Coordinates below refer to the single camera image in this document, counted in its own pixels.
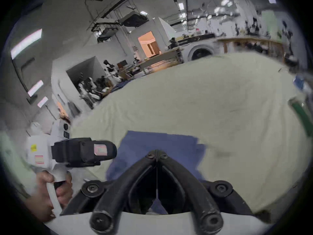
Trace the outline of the person's left hand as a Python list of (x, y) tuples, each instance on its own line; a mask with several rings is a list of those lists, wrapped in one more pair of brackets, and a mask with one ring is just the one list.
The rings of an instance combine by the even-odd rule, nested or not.
[[(46, 186), (47, 183), (53, 182), (53, 175), (47, 171), (37, 173), (36, 192), (24, 201), (26, 207), (41, 222), (49, 222), (55, 218), (52, 211), (53, 204)], [(73, 195), (72, 175), (69, 171), (67, 171), (65, 182), (57, 188), (56, 195), (60, 205), (66, 207)]]

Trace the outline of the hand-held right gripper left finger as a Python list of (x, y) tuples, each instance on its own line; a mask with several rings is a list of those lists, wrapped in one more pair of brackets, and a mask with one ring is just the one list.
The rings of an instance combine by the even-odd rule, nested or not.
[(157, 199), (157, 150), (112, 181), (86, 182), (61, 216), (91, 212), (89, 225), (97, 234), (114, 234), (123, 211), (143, 214)]

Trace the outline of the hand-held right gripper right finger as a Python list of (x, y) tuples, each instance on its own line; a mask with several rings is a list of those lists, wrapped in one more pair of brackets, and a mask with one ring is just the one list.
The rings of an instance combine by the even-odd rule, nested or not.
[(188, 207), (193, 213), (200, 234), (217, 234), (221, 231), (224, 225), (221, 211), (254, 216), (229, 182), (198, 180), (189, 170), (161, 150), (157, 150), (157, 165), (178, 186), (185, 199), (183, 209)]

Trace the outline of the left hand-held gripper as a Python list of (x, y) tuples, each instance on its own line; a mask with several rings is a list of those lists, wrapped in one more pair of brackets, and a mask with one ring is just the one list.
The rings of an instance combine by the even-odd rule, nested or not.
[[(56, 189), (66, 180), (68, 168), (64, 162), (56, 162), (52, 156), (55, 143), (70, 138), (71, 125), (63, 119), (53, 122), (50, 134), (29, 136), (26, 142), (26, 162), (35, 172), (47, 171), (53, 175), (54, 182), (47, 183), (49, 198), (53, 204), (53, 214), (59, 217), (62, 207), (57, 200)], [(107, 140), (86, 139), (79, 144), (79, 167), (93, 167), (102, 161), (112, 160), (117, 156), (117, 147)]]

